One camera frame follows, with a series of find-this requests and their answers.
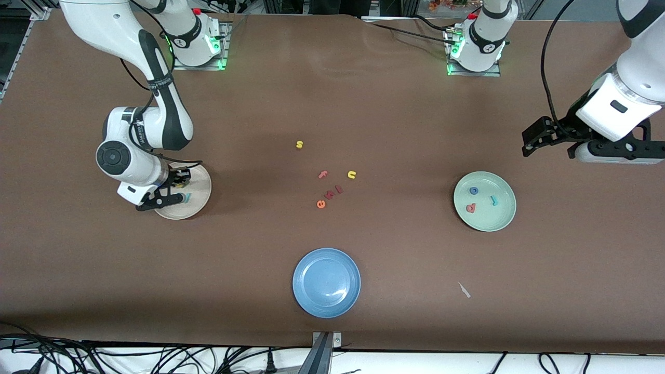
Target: metal frame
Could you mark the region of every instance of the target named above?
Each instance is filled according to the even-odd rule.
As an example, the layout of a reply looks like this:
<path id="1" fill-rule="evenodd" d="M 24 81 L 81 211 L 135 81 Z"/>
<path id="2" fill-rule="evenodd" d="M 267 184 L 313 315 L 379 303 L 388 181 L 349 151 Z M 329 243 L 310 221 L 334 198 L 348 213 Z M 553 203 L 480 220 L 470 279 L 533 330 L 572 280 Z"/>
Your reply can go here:
<path id="1" fill-rule="evenodd" d="M 23 54 L 23 48 L 25 48 L 25 43 L 28 43 L 28 37 L 30 36 L 30 32 L 33 30 L 33 25 L 35 24 L 34 21 L 30 22 L 30 25 L 28 26 L 28 29 L 25 31 L 25 36 L 23 37 L 23 40 L 21 41 L 21 46 L 19 47 L 19 52 L 16 54 L 16 57 L 14 58 L 14 62 L 11 64 L 11 69 L 9 70 L 9 74 L 7 74 L 7 81 L 2 87 L 2 91 L 0 92 L 0 104 L 2 103 L 3 98 L 5 98 L 5 93 L 7 92 L 7 89 L 9 88 L 9 81 L 11 81 L 11 77 L 14 75 L 14 70 L 16 70 L 16 65 L 19 63 L 19 59 L 21 58 L 21 55 Z"/>
<path id="2" fill-rule="evenodd" d="M 21 0 L 26 9 L 32 14 L 30 21 L 45 21 L 51 14 L 51 9 L 59 8 L 58 0 Z"/>

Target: wire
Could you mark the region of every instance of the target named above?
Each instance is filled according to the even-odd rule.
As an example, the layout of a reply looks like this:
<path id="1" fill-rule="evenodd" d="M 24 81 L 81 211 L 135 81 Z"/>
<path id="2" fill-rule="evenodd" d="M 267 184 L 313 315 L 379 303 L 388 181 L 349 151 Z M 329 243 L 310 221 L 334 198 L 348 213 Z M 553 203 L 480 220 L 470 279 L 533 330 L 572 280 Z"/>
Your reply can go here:
<path id="1" fill-rule="evenodd" d="M 585 353 L 585 355 L 587 356 L 587 361 L 584 364 L 584 369 L 582 369 L 582 374 L 587 374 L 589 363 L 591 363 L 591 353 Z"/>
<path id="2" fill-rule="evenodd" d="M 274 351 L 281 351 L 282 349 L 294 349 L 294 348 L 311 348 L 311 347 L 305 347 L 305 346 L 292 346 L 292 347 L 277 347 L 277 348 L 270 348 L 270 350 Z M 268 349 L 252 353 L 251 355 L 246 355 L 245 357 L 242 357 L 240 359 L 237 359 L 234 362 L 231 362 L 229 365 L 225 366 L 223 363 L 219 367 L 219 369 L 215 372 L 216 374 L 221 373 L 223 370 L 230 370 L 231 366 L 238 364 L 241 361 L 244 361 L 246 359 L 249 359 L 250 357 L 258 356 L 258 355 L 263 355 L 268 353 Z"/>
<path id="3" fill-rule="evenodd" d="M 127 64 L 125 64 L 125 62 L 124 62 L 123 59 L 120 59 L 120 63 L 121 63 L 122 66 L 125 68 L 125 71 L 127 72 L 127 74 L 129 74 L 129 76 L 132 77 L 132 80 L 133 80 L 133 81 L 134 81 L 139 87 L 141 87 L 142 89 L 144 89 L 144 90 L 146 90 L 146 91 L 150 91 L 150 89 L 149 89 L 148 87 L 145 87 L 144 85 L 142 85 L 141 82 L 139 82 L 139 81 L 134 77 L 134 75 L 132 74 L 132 72 L 129 71 L 129 68 L 127 67 Z"/>
<path id="4" fill-rule="evenodd" d="M 5 334 L 5 335 L 0 335 L 0 337 L 2 337 L 3 339 L 6 339 L 6 338 L 8 338 L 8 337 L 14 337 L 14 338 L 18 337 L 19 339 L 25 339 L 25 340 L 28 340 L 27 338 L 29 337 L 29 338 L 32 339 L 35 343 L 39 343 L 39 344 L 40 344 L 40 347 L 47 347 L 47 348 L 49 348 L 48 351 L 47 351 L 47 353 L 49 353 L 51 357 L 49 357 L 49 356 L 47 355 L 47 353 L 43 352 L 41 349 L 39 349 L 39 353 L 40 353 L 40 354 L 42 355 L 42 357 L 44 357 L 47 361 L 50 361 L 51 363 L 53 363 L 54 365 L 56 365 L 56 371 L 57 371 L 58 374 L 60 373 L 60 369 L 61 369 L 62 367 L 59 366 L 59 364 L 58 364 L 58 362 L 57 362 L 57 360 L 56 360 L 56 358 L 55 358 L 55 353 L 54 353 L 54 352 L 57 352 L 57 353 L 59 353 L 59 354 L 61 354 L 61 355 L 66 356 L 67 358 L 69 358 L 69 359 L 72 361 L 72 366 L 73 366 L 75 369 L 76 369 L 76 367 L 78 366 L 78 368 L 80 369 L 80 371 L 81 371 L 82 373 L 84 373 L 84 374 L 88 373 L 88 371 L 86 370 L 86 368 L 85 368 L 84 365 L 82 365 L 81 363 L 79 363 L 78 361 L 76 361 L 76 359 L 75 359 L 72 355 L 70 355 L 69 352 L 68 352 L 66 349 L 64 349 L 64 348 L 61 347 L 61 346 L 56 345 L 56 344 L 53 342 L 53 339 L 51 339 L 51 338 L 49 338 L 49 337 L 44 337 L 44 336 L 42 336 L 42 335 L 34 334 L 34 333 L 30 332 L 28 329 L 26 329 L 26 328 L 24 328 L 24 327 L 21 327 L 21 326 L 19 326 L 19 325 L 17 325 L 17 324 L 11 323 L 11 322 L 0 321 L 0 324 L 1 324 L 1 325 L 6 325 L 6 326 L 10 326 L 10 327 L 14 327 L 15 329 L 21 330 L 21 331 L 24 333 L 24 334 Z M 67 343 L 72 343 L 72 342 L 73 342 L 73 343 L 75 343 L 75 344 L 77 344 L 77 345 L 80 345 L 79 343 L 76 343 L 76 342 L 71 341 L 71 340 L 68 340 L 68 339 L 61 339 L 61 341 L 65 341 L 65 342 L 67 342 Z M 98 367 L 98 369 L 99 369 L 99 371 L 100 371 L 100 374 L 104 374 L 104 370 L 101 369 L 101 367 Z"/>
<path id="5" fill-rule="evenodd" d="M 503 355 L 501 355 L 501 357 L 499 358 L 499 361 L 497 361 L 497 363 L 494 365 L 494 369 L 492 369 L 492 371 L 490 371 L 488 374 L 496 374 L 497 370 L 499 370 L 501 362 L 503 361 L 503 359 L 505 359 L 506 356 L 508 356 L 508 352 L 504 351 Z"/>
<path id="6" fill-rule="evenodd" d="M 545 365 L 543 364 L 543 357 L 547 357 L 549 359 L 549 362 L 552 363 L 552 366 L 554 367 L 554 370 L 557 372 L 557 374 L 561 374 L 559 372 L 559 368 L 557 367 L 557 364 L 554 362 L 554 359 L 552 358 L 552 356 L 549 355 L 549 353 L 541 353 L 541 354 L 538 355 L 538 363 L 540 364 L 540 366 L 541 366 L 541 368 L 543 369 L 544 372 L 546 372 L 547 374 L 552 374 L 552 372 L 550 370 L 547 370 L 545 368 Z"/>
<path id="7" fill-rule="evenodd" d="M 143 8 L 141 5 L 137 4 L 137 2 L 135 2 L 134 0 L 129 0 L 129 1 L 131 1 L 132 4 L 136 5 L 137 7 L 139 7 L 145 14 L 149 15 L 150 18 L 152 18 L 152 20 L 155 21 L 155 23 L 157 23 L 157 25 L 159 25 L 160 29 L 162 29 L 162 32 L 164 33 L 164 38 L 166 39 L 166 42 L 168 44 L 168 50 L 169 50 L 169 52 L 171 52 L 171 59 L 172 60 L 171 60 L 171 68 L 169 69 L 169 71 L 173 72 L 173 69 L 176 67 L 176 55 L 173 52 L 173 46 L 171 46 L 171 41 L 168 38 L 168 34 L 167 34 L 164 26 L 162 26 L 162 24 L 157 20 L 157 18 L 155 18 L 155 16 L 153 16 L 152 13 L 149 12 L 146 8 Z"/>
<path id="8" fill-rule="evenodd" d="M 376 26 L 376 27 L 381 27 L 381 28 L 383 28 L 383 29 L 388 29 L 388 30 L 397 31 L 398 33 L 404 33 L 404 34 L 413 35 L 413 36 L 415 36 L 415 37 L 421 37 L 421 38 L 425 38 L 425 39 L 429 39 L 429 40 L 440 41 L 441 43 L 446 43 L 446 44 L 454 44 L 454 43 L 455 43 L 454 41 L 443 40 L 443 39 L 439 39 L 439 38 L 435 38 L 435 37 L 430 37 L 430 36 L 423 35 L 423 34 L 412 33 L 411 31 L 406 31 L 406 30 L 401 30 L 401 29 L 395 29 L 394 27 L 390 27 L 390 26 L 378 25 L 378 24 L 376 24 L 376 23 L 372 23 L 372 25 L 374 25 L 374 26 Z"/>
<path id="9" fill-rule="evenodd" d="M 547 84 L 547 77 L 545 76 L 545 52 L 547 51 L 547 44 L 549 43 L 549 38 L 552 36 L 552 31 L 554 31 L 554 26 L 557 25 L 557 22 L 559 22 L 559 19 L 561 18 L 561 15 L 563 15 L 563 12 L 568 9 L 568 7 L 573 3 L 575 0 L 568 0 L 568 2 L 563 5 L 563 8 L 559 11 L 559 14 L 557 14 L 556 17 L 554 17 L 554 20 L 552 21 L 552 24 L 549 26 L 549 30 L 547 31 L 547 36 L 545 37 L 545 42 L 543 43 L 543 52 L 541 53 L 541 78 L 543 79 L 543 88 L 545 88 L 545 95 L 547 96 L 547 105 L 549 105 L 549 112 L 552 115 L 552 120 L 554 123 L 557 125 L 557 128 L 561 130 L 561 132 L 568 137 L 571 137 L 571 135 L 568 133 L 568 131 L 563 128 L 559 124 L 559 119 L 557 118 L 557 113 L 555 112 L 554 109 L 554 103 L 552 102 L 552 92 L 549 90 L 549 85 Z"/>
<path id="10" fill-rule="evenodd" d="M 143 152 L 147 154 L 151 154 L 152 156 L 155 156 L 157 158 L 161 158 L 162 160 L 166 161 L 171 161 L 171 162 L 180 162 L 181 164 L 192 164 L 191 166 L 188 166 L 188 168 L 195 168 L 196 166 L 199 166 L 200 164 L 203 163 L 203 160 L 195 160 L 195 161 L 187 161 L 187 160 L 178 160 L 177 158 L 170 158 L 167 156 L 164 156 L 161 153 L 155 153 L 152 151 L 149 151 L 142 146 L 140 146 L 136 141 L 134 140 L 134 137 L 136 136 L 136 122 L 132 122 L 132 124 L 129 126 L 129 139 L 132 141 L 132 144 L 134 146 L 138 147 L 138 149 L 142 150 Z"/>
<path id="11" fill-rule="evenodd" d="M 113 357 L 149 356 L 149 355 L 156 355 L 158 353 L 164 354 L 164 350 L 154 351 L 154 352 L 140 352 L 140 353 L 113 353 L 113 352 L 97 351 L 95 349 L 94 352 L 97 355 L 105 355 L 105 356 L 113 356 Z"/>
<path id="12" fill-rule="evenodd" d="M 431 23 L 430 20 L 428 20 L 427 18 L 425 18 L 425 17 L 423 17 L 419 14 L 414 14 L 414 15 L 411 16 L 411 18 L 417 18 L 417 19 L 425 22 L 427 24 L 427 26 L 429 26 L 429 27 L 431 27 L 435 30 L 439 30 L 439 31 L 445 31 L 446 30 L 445 27 L 437 26 L 437 25 Z"/>

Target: metal bracket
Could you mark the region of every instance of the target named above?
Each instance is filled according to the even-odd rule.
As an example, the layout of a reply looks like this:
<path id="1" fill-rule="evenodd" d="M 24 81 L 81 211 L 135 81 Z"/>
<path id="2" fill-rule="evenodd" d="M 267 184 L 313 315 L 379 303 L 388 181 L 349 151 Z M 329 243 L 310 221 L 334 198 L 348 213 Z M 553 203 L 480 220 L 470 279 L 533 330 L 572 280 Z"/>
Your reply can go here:
<path id="1" fill-rule="evenodd" d="M 47 7 L 41 7 L 41 10 L 33 12 L 30 16 L 30 21 L 46 21 L 51 15 L 51 9 Z"/>
<path id="2" fill-rule="evenodd" d="M 322 334 L 320 331 L 315 331 L 313 336 L 312 336 L 312 345 L 314 345 L 317 342 L 317 338 Z M 333 332 L 332 333 L 332 347 L 333 348 L 339 348 L 342 346 L 342 333 L 341 332 Z"/>

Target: white floor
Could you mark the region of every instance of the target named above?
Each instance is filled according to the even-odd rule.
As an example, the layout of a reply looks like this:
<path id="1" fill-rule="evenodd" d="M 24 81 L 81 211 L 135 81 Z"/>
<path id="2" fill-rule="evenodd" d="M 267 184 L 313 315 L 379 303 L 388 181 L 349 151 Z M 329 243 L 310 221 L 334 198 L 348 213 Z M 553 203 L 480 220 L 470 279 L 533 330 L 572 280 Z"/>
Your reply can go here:
<path id="1" fill-rule="evenodd" d="M 135 353 L 135 352 L 155 352 L 158 348 L 122 348 L 122 349 L 100 349 L 115 353 Z M 248 351 L 262 351 L 265 348 L 256 348 Z M 189 350 L 190 353 L 197 351 L 196 348 Z M 217 359 L 217 365 L 221 363 L 225 348 L 215 348 L 214 355 Z M 275 365 L 277 368 L 297 367 L 299 366 L 307 353 L 308 349 L 288 349 L 274 352 Z M 127 374 L 148 374 L 159 360 L 159 354 L 141 356 L 141 357 L 106 357 L 107 364 L 113 366 L 121 373 Z M 331 374 L 344 374 L 356 370 L 358 374 L 384 374 L 384 373 L 419 373 L 419 374 L 487 374 L 496 361 L 501 356 L 500 353 L 364 353 L 347 352 L 335 353 L 332 359 Z M 584 355 L 552 355 L 561 374 L 581 374 L 586 357 Z M 37 361 L 39 355 L 34 353 L 11 353 L 9 350 L 0 351 L 0 374 L 10 374 L 22 369 L 30 369 Z M 177 365 L 185 356 L 181 355 L 171 360 L 160 373 L 167 373 L 171 368 Z M 204 351 L 196 355 L 201 362 L 206 373 L 212 372 L 213 353 Z M 549 362 L 545 360 L 546 368 L 555 373 Z M 61 360 L 63 366 L 71 368 L 71 364 L 66 360 Z M 258 373 L 264 370 L 266 365 L 266 355 L 258 355 L 247 359 L 232 369 L 234 372 L 242 373 L 239 370 L 246 370 L 251 373 Z M 187 365 L 179 368 L 175 373 L 178 374 L 197 374 L 194 365 Z M 538 364 L 538 355 L 513 353 L 503 360 L 497 374 L 527 374 L 545 372 Z M 588 374 L 664 374 L 665 357 L 663 356 L 637 356 L 637 355 L 593 355 L 591 364 L 587 370 Z M 50 363 L 44 363 L 41 374 L 56 374 L 55 367 Z"/>

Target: black strap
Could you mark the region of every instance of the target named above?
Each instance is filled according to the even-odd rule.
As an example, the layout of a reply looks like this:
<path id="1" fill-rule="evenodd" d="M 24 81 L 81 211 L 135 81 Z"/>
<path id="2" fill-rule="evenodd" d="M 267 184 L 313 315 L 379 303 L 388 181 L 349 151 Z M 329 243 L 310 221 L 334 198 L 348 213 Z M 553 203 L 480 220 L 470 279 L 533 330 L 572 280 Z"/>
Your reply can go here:
<path id="1" fill-rule="evenodd" d="M 167 34 L 171 43 L 175 44 L 178 48 L 187 48 L 190 46 L 190 43 L 201 33 L 201 19 L 199 17 L 194 17 L 194 19 L 196 19 L 196 23 L 187 33 L 183 35 Z"/>
<path id="2" fill-rule="evenodd" d="M 483 53 L 484 55 L 488 55 L 496 51 L 496 48 L 499 48 L 505 40 L 505 37 L 503 37 L 497 41 L 488 41 L 487 39 L 481 37 L 475 30 L 475 22 L 472 23 L 471 27 L 469 28 L 469 36 L 471 37 L 473 43 L 477 45 L 478 48 L 480 48 L 480 53 Z"/>
<path id="3" fill-rule="evenodd" d="M 655 20 L 665 12 L 665 0 L 649 0 L 649 2 L 631 20 L 627 20 L 619 10 L 619 0 L 616 0 L 616 11 L 626 36 L 633 39 L 646 30 Z"/>
<path id="4" fill-rule="evenodd" d="M 510 8 L 513 7 L 513 2 L 512 0 L 508 3 L 508 6 L 505 8 L 505 10 L 501 13 L 494 13 L 491 11 L 488 11 L 487 8 L 485 8 L 485 4 L 483 3 L 483 13 L 485 13 L 486 16 L 489 18 L 494 18 L 494 19 L 502 19 L 510 12 Z"/>
<path id="5" fill-rule="evenodd" d="M 166 73 L 166 75 L 153 79 L 152 81 L 148 81 L 148 88 L 152 91 L 152 93 L 155 94 L 155 96 L 158 96 L 160 89 L 165 89 L 168 87 L 171 83 L 173 83 L 173 74 L 171 72 Z"/>

